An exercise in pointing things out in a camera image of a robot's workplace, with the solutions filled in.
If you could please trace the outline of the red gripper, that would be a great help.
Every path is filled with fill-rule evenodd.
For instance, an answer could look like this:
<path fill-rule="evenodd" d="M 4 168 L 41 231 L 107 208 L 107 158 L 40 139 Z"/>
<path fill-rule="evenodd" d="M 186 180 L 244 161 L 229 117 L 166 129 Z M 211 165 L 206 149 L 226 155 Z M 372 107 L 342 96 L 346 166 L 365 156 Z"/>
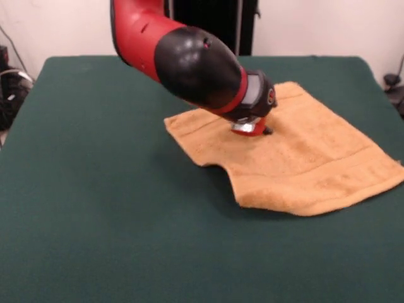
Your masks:
<path fill-rule="evenodd" d="M 271 135 L 273 130 L 266 125 L 265 117 L 245 117 L 232 124 L 231 131 L 243 136 Z"/>

